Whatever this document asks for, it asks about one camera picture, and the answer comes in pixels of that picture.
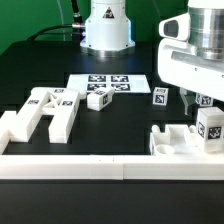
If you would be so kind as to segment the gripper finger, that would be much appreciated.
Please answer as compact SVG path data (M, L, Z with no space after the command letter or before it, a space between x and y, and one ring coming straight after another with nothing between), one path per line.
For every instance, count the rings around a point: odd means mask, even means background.
M195 93L184 88L179 93L184 104L184 113L191 116L196 106Z

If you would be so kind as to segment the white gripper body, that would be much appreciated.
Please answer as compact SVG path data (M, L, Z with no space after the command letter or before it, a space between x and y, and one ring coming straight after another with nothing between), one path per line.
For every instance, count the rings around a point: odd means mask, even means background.
M224 12L188 12L159 24L162 81L224 101Z

